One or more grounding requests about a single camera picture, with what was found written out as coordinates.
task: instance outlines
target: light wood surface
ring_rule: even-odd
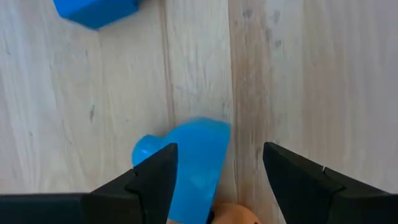
[[[233,125],[216,202],[284,219],[262,143],[398,193],[398,2],[148,0],[98,32],[0,2],[0,193],[89,191],[143,135]]]

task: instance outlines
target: blue toy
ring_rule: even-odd
[[[64,19],[98,29],[138,10],[140,0],[54,0]]]
[[[179,223],[204,224],[229,141],[229,124],[197,118],[171,130],[166,137],[146,135],[132,152],[138,165],[170,143],[178,146],[177,182],[169,218]]]

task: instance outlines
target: orange object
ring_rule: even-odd
[[[261,224],[260,220],[249,209],[233,203],[224,203],[212,208],[212,224]]]

